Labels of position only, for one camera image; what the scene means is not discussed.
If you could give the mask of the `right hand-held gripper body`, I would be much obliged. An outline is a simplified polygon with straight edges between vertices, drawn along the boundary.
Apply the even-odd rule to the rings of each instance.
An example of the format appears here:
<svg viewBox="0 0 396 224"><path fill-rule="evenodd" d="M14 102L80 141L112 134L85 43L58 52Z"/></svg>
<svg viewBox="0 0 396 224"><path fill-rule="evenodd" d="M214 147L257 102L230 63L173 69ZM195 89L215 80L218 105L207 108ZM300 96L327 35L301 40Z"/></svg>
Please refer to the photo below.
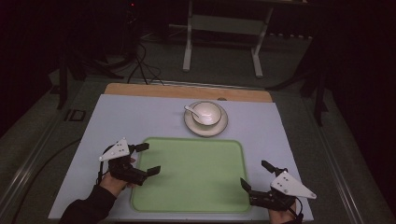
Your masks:
<svg viewBox="0 0 396 224"><path fill-rule="evenodd" d="M299 180L282 171L270 184L266 192L248 187L249 203L275 211L288 211L300 197L316 199L317 195Z"/></svg>

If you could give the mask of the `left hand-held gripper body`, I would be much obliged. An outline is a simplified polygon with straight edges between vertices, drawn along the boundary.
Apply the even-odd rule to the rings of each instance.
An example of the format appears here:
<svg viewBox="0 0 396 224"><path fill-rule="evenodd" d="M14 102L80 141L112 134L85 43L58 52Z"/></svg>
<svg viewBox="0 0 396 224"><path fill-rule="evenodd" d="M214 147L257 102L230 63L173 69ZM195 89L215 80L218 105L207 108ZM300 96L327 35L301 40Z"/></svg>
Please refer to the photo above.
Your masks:
<svg viewBox="0 0 396 224"><path fill-rule="evenodd" d="M132 154L135 145L129 145L125 138L109 146L99 157L99 162L107 162L107 170L119 180L142 186L148 178L147 172L136 169L132 165Z"/></svg>

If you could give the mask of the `person's left hand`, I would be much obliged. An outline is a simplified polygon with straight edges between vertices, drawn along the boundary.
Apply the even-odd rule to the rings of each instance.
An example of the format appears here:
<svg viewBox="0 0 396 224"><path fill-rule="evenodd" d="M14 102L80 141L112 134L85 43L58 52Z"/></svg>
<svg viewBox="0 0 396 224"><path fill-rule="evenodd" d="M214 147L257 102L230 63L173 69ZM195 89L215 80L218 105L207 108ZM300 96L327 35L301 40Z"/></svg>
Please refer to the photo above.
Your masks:
<svg viewBox="0 0 396 224"><path fill-rule="evenodd" d="M111 173L106 173L99 186L109 191L115 197L118 197L125 188L134 188L135 184L119 180L113 177Z"/></svg>

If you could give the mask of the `person's right hand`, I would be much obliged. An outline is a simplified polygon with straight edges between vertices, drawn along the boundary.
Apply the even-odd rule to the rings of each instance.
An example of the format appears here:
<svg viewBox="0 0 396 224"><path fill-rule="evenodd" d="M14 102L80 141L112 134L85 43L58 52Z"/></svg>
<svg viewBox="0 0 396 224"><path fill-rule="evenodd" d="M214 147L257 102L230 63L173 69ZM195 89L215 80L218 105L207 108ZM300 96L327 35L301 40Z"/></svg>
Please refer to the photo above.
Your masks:
<svg viewBox="0 0 396 224"><path fill-rule="evenodd" d="M286 222L293 221L295 219L294 212L296 210L296 204L291 206L291 211L275 211L268 210L270 224L284 224Z"/></svg>

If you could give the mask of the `pale blue table mat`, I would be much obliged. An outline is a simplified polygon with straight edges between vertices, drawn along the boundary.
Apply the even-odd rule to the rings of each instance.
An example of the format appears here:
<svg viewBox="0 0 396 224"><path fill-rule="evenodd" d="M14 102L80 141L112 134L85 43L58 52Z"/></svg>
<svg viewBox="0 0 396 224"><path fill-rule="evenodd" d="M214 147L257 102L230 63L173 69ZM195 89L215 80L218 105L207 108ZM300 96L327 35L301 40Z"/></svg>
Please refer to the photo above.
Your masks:
<svg viewBox="0 0 396 224"><path fill-rule="evenodd" d="M98 171L106 166L99 157L109 146L125 138L131 145L146 142L150 137L203 138L234 140L241 144L249 185L259 191L270 189L271 182L287 171L299 180L287 136L273 103L222 101L220 106L228 115L226 129L215 136L203 137L192 132L184 122L182 98L143 97L103 94L92 113L49 218L58 219L76 199L86 198L92 191ZM268 161L276 171L271 174L262 161ZM254 222L268 218L267 212L250 206L245 213L144 213L132 208L134 189L123 191L115 201L108 218L111 221L158 222Z"/></svg>

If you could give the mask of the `green tray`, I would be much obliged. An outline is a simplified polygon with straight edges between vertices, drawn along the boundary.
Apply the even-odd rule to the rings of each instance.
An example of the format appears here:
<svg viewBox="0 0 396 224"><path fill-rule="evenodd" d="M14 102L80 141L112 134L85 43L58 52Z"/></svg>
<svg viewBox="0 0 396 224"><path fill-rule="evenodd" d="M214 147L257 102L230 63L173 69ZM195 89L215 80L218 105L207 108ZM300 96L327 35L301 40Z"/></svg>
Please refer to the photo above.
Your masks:
<svg viewBox="0 0 396 224"><path fill-rule="evenodd" d="M245 213L248 194L241 144L234 140L150 137L137 167L161 171L133 190L131 205L144 213Z"/></svg>

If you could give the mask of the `white ceramic spoon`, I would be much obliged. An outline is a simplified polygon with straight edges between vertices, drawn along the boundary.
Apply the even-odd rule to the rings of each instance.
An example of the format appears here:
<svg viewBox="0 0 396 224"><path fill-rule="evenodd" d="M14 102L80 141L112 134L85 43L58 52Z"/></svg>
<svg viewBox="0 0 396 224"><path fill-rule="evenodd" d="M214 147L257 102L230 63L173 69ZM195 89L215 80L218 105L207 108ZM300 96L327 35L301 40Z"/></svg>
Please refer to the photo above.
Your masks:
<svg viewBox="0 0 396 224"><path fill-rule="evenodd" d="M201 114L199 114L197 111L195 111L189 105L184 105L184 109L187 110L187 111L190 111L193 115L195 115L198 118L198 120L201 120Z"/></svg>

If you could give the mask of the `white ceramic saucer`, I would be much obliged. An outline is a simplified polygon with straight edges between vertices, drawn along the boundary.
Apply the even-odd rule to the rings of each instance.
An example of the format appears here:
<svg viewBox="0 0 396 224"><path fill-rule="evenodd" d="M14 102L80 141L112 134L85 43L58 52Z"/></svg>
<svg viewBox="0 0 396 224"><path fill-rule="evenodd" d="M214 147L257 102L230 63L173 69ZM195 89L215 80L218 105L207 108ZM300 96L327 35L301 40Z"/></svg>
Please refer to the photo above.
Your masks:
<svg viewBox="0 0 396 224"><path fill-rule="evenodd" d="M196 105L199 102L210 102L210 101L198 101L198 102L194 102L190 105L190 107L192 107L193 105ZM203 137L211 137L211 136L215 136L217 134L222 133L228 124L228 115L226 113L226 111L218 104L214 103L215 105L217 105L220 110L221 110L221 114L222 117L220 119L220 121L212 126L205 126L205 125L201 125L198 124L197 122L195 122L192 118L192 113L190 111L185 110L184 113L184 122L186 124L186 126L194 133L203 136Z"/></svg>

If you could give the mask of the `black floor socket box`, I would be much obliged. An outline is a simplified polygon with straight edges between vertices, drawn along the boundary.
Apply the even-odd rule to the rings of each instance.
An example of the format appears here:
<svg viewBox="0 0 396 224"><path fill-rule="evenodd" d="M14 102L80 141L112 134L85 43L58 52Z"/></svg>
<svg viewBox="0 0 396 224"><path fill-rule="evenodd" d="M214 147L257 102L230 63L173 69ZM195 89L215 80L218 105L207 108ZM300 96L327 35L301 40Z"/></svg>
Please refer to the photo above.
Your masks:
<svg viewBox="0 0 396 224"><path fill-rule="evenodd" d="M64 121L83 121L85 119L85 117L86 117L85 110L69 109L66 112Z"/></svg>

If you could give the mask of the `white ceramic bowl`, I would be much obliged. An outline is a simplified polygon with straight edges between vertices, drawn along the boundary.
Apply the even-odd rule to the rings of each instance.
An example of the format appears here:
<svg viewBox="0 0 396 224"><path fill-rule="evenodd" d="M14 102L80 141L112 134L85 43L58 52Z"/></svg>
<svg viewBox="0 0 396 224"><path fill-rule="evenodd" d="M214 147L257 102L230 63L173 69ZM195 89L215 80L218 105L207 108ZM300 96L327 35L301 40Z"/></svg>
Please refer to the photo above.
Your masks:
<svg viewBox="0 0 396 224"><path fill-rule="evenodd" d="M201 125L215 125L222 117L220 108L211 102L199 102L191 108L197 112L197 114L192 114L193 120Z"/></svg>

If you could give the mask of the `black metal stand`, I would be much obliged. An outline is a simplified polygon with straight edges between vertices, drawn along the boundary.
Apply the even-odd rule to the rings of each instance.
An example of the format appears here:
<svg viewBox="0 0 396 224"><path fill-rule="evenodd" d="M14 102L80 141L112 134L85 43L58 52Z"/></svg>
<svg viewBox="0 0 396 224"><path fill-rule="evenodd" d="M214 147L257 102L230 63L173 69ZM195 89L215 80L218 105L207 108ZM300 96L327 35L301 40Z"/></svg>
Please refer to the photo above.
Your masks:
<svg viewBox="0 0 396 224"><path fill-rule="evenodd" d="M314 119L319 127L322 126L321 114L326 106L323 102L325 91L325 79L328 73L327 53L324 44L314 38L309 45L300 66L302 75L305 78L305 84L300 89L303 97L309 97L316 93L314 104Z"/></svg>

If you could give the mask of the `metal floor rail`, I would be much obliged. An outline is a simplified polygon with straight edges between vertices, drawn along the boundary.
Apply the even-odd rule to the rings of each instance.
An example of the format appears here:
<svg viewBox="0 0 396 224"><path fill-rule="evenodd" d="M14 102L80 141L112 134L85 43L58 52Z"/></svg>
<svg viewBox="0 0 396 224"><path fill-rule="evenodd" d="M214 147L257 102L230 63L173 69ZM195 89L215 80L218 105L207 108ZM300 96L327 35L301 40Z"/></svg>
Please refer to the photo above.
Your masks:
<svg viewBox="0 0 396 224"><path fill-rule="evenodd" d="M318 125L315 126L316 132L320 139L320 142L324 149L324 154L326 157L326 162L328 163L330 173L332 174L332 179L337 188L338 194L341 201L345 207L348 219L351 224L365 224L361 215L360 210L351 194L351 190L347 181L338 165L338 162L332 152L332 148L329 140L327 139L325 132Z"/></svg>
<svg viewBox="0 0 396 224"><path fill-rule="evenodd" d="M0 139L0 222L10 213L59 120L19 123Z"/></svg>

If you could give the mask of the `white metal table frame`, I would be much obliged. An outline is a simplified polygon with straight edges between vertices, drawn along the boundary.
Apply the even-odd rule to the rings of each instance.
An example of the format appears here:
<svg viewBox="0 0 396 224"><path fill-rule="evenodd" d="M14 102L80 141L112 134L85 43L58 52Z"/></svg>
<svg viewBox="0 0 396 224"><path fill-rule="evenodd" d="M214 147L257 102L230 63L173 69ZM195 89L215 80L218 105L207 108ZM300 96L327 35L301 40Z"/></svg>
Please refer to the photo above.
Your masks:
<svg viewBox="0 0 396 224"><path fill-rule="evenodd" d="M240 35L255 35L258 37L258 41L257 44L251 48L250 54L256 78L263 78L260 51L273 11L273 7L268 7L266 9L266 12L264 13L264 19L262 21L199 15L193 13L193 0L189 0L187 18L187 42L182 70L184 72L189 72L191 70L193 30Z"/></svg>

